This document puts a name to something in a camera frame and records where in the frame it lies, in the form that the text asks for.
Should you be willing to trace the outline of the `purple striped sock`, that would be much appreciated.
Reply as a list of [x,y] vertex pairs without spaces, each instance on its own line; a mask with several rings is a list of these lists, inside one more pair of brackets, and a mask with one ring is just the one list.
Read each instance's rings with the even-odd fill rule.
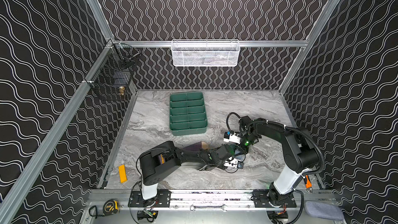
[[197,142],[197,143],[194,143],[194,144],[189,145],[187,147],[184,147],[182,150],[197,152],[197,151],[200,151],[202,149],[204,149],[204,150],[209,149],[209,145],[206,142]]

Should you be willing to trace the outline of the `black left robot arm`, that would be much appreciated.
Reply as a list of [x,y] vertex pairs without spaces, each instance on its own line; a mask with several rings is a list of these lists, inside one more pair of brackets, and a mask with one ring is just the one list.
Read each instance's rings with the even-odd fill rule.
[[143,200],[157,197],[158,183],[166,179],[180,167],[198,171],[211,171],[215,168],[226,170],[227,164],[236,166],[237,156],[242,155],[232,145],[223,144],[215,149],[199,148],[189,150],[177,148],[172,141],[166,141],[143,152],[136,163],[141,169]]

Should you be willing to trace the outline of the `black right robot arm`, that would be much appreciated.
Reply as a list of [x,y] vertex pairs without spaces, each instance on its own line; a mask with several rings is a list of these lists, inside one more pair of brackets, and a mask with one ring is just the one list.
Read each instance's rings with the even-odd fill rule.
[[239,120],[239,131],[243,134],[241,147],[248,149],[262,137],[273,139],[281,144],[285,167],[279,177],[270,184],[268,201],[274,207],[287,204],[296,186],[308,175],[325,169],[325,159],[321,149],[305,128],[289,127],[264,118]]

